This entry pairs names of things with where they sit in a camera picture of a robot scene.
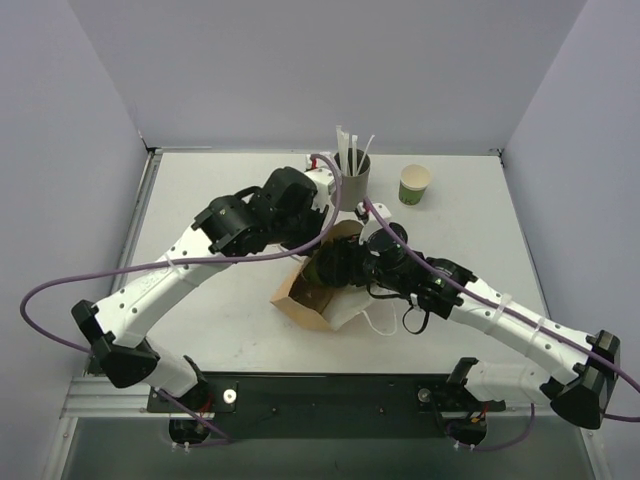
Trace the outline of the brown paper bag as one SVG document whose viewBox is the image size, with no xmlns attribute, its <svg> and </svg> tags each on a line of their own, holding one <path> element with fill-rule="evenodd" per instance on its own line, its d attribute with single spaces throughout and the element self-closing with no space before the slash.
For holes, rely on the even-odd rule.
<svg viewBox="0 0 640 480">
<path fill-rule="evenodd" d="M 368 317 L 368 310 L 378 300 L 367 292 L 365 286 L 316 286 L 301 276 L 302 270 L 311 259 L 316 258 L 325 243 L 337 239 L 359 241 L 362 229 L 362 224 L 355 220 L 343 220 L 334 225 L 320 247 L 310 257 L 301 260 L 276 289 L 270 303 L 294 324 L 310 331 L 336 332 L 360 315 Z"/>
</svg>

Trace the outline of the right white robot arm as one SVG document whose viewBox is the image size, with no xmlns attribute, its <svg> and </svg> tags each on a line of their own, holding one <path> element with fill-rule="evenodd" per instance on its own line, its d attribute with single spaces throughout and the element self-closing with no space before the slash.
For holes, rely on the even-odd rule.
<svg viewBox="0 0 640 480">
<path fill-rule="evenodd" d="M 404 228 L 391 223 L 367 240 L 351 235 L 329 241 L 304 276 L 327 287 L 363 287 L 375 299 L 404 300 L 427 317 L 476 329 L 530 361 L 473 361 L 462 383 L 476 401 L 547 404 L 575 426 L 600 428 L 618 379 L 617 336 L 574 330 L 538 315 L 470 270 L 406 248 L 406 239 Z"/>
</svg>

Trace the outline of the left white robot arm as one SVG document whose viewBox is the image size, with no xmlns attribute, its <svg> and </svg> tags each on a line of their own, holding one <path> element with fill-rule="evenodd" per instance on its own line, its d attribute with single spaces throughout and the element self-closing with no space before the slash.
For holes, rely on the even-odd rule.
<svg viewBox="0 0 640 480">
<path fill-rule="evenodd" d="M 155 344 L 148 332 L 195 288 L 228 268 L 228 257 L 258 254 L 275 244 L 312 251 L 335 188 L 335 176 L 326 168 L 278 168 L 263 186 L 212 200 L 161 257 L 162 268 L 96 303 L 78 302 L 72 317 L 111 383 L 117 388 L 145 383 L 164 390 L 183 411 L 202 408 L 210 389 L 195 362 Z"/>
</svg>

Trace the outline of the green paper coffee cup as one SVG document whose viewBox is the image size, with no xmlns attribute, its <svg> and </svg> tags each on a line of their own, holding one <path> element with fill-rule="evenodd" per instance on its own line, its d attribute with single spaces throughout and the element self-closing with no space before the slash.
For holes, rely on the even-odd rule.
<svg viewBox="0 0 640 480">
<path fill-rule="evenodd" d="M 301 272 L 302 278 L 309 284 L 322 286 L 323 281 L 318 273 L 318 265 L 315 259 L 311 259 Z"/>
</svg>

